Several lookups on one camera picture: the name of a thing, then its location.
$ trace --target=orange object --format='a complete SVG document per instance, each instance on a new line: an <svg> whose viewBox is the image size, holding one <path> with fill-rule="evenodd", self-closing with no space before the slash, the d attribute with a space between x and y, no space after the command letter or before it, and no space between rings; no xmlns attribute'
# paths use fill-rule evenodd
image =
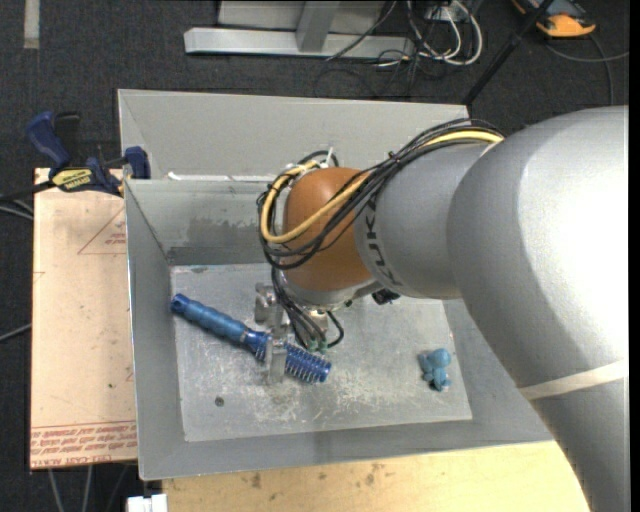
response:
<svg viewBox="0 0 640 512"><path fill-rule="evenodd" d="M593 32L594 24L583 24L568 14L555 14L546 18L544 24L538 22L537 26L545 34L551 37L579 37Z"/></svg>
<svg viewBox="0 0 640 512"><path fill-rule="evenodd" d="M520 14L527 14L531 9L538 7L537 2L528 0L511 0L511 2ZM542 21L536 23L536 26L550 37L580 37L590 34L596 28L595 23L569 12L547 13L542 17Z"/></svg>
<svg viewBox="0 0 640 512"><path fill-rule="evenodd" d="M300 178L291 189L284 209L284 231L287 232L313 215L324 206L358 172L358 169L329 167L310 172ZM344 204L332 208L325 218L312 224L298 238L287 243L292 249L308 242L324 229L331 216ZM287 270L287 279L307 290L336 291L371 279L358 249L356 248L353 226L349 223L355 213L350 213L324 240L321 249L300 267Z"/></svg>

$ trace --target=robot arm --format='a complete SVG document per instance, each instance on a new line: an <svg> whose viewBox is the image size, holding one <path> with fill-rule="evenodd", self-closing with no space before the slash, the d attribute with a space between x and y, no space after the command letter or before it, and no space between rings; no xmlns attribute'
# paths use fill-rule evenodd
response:
<svg viewBox="0 0 640 512"><path fill-rule="evenodd" d="M301 305L330 309L380 288L462 297L594 510L630 507L627 138L628 108L606 108L491 147L472 138L425 152L362 196L326 250L279 260ZM298 179L285 231L365 177ZM311 243L346 203L288 247Z"/></svg>

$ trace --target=wooden surface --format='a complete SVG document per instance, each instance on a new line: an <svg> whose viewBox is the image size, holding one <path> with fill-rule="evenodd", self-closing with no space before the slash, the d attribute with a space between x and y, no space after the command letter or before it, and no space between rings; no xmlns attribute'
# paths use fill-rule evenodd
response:
<svg viewBox="0 0 640 512"><path fill-rule="evenodd" d="M555 442L163 482L171 512L587 512Z"/></svg>
<svg viewBox="0 0 640 512"><path fill-rule="evenodd" d="M34 201L30 467L135 459L123 201L57 189Z"/></svg>

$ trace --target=blue object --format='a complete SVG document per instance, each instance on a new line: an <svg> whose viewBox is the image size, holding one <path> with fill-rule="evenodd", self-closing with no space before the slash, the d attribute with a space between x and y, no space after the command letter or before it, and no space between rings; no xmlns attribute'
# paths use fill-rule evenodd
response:
<svg viewBox="0 0 640 512"><path fill-rule="evenodd" d="M38 114L27 125L27 137L31 143L40 153L47 155L55 163L49 171L49 181L55 183L64 192L94 190L120 196L122 181L112 176L108 166L103 165L97 158L88 158L84 167L67 167L71 156L62 145L60 138L56 136L54 128L54 116L49 111ZM147 155L139 146L127 148L123 158L110 163L114 162L128 162L131 165L133 178L149 179L151 177Z"/></svg>
<svg viewBox="0 0 640 512"><path fill-rule="evenodd" d="M27 137L35 148L55 162L55 168L68 165L71 157L53 130L53 112L42 112L27 125Z"/></svg>
<svg viewBox="0 0 640 512"><path fill-rule="evenodd" d="M124 158L133 172L135 179L148 180L151 178L151 167L147 154L140 146L133 146L124 150Z"/></svg>
<svg viewBox="0 0 640 512"><path fill-rule="evenodd" d="M451 381L447 378L445 368L451 364L451 354L444 349L439 348L433 352L424 352L418 356L420 367L424 372L422 378L436 391L442 391L451 385Z"/></svg>
<svg viewBox="0 0 640 512"><path fill-rule="evenodd" d="M249 347L259 361L264 361L267 342L271 335L264 331L249 329L242 322L220 311L191 300L181 293L171 299L171 311L183 315L187 320L196 322L215 335ZM291 343L284 343L287 350L285 372L305 382L324 382L327 380L331 363L326 359L310 354Z"/></svg>

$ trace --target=blue plastic toy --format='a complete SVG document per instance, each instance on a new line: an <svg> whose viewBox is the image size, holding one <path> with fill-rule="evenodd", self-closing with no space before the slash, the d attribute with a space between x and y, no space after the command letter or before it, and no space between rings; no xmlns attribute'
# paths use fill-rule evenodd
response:
<svg viewBox="0 0 640 512"><path fill-rule="evenodd" d="M422 378L432 389L442 391L451 385L445 370L451 364L451 354L446 349L439 348L433 352L424 352L418 356L418 361L424 372Z"/></svg>

